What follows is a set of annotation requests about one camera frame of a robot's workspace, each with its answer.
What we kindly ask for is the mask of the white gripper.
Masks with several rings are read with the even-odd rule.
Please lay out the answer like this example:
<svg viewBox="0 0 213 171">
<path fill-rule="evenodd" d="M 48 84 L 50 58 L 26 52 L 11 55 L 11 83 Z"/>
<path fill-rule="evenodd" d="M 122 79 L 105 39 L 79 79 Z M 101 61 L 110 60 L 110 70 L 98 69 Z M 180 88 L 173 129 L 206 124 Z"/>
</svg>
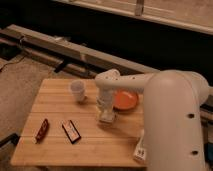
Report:
<svg viewBox="0 0 213 171">
<path fill-rule="evenodd" d="M 100 89 L 97 96 L 97 106 L 102 113 L 110 115 L 113 110 L 114 91 Z"/>
</svg>

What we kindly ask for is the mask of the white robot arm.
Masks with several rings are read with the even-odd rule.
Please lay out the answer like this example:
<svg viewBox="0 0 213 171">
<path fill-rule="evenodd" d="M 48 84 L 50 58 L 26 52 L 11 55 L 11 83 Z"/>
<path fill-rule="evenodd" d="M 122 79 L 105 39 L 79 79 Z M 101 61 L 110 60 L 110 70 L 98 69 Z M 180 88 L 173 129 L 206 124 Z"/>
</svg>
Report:
<svg viewBox="0 0 213 171">
<path fill-rule="evenodd" d="M 210 93 L 207 80 L 191 71 L 165 70 L 122 76 L 111 69 L 95 77 L 100 119 L 111 122 L 114 92 L 143 95 L 147 171 L 205 171 L 200 106 Z"/>
</svg>

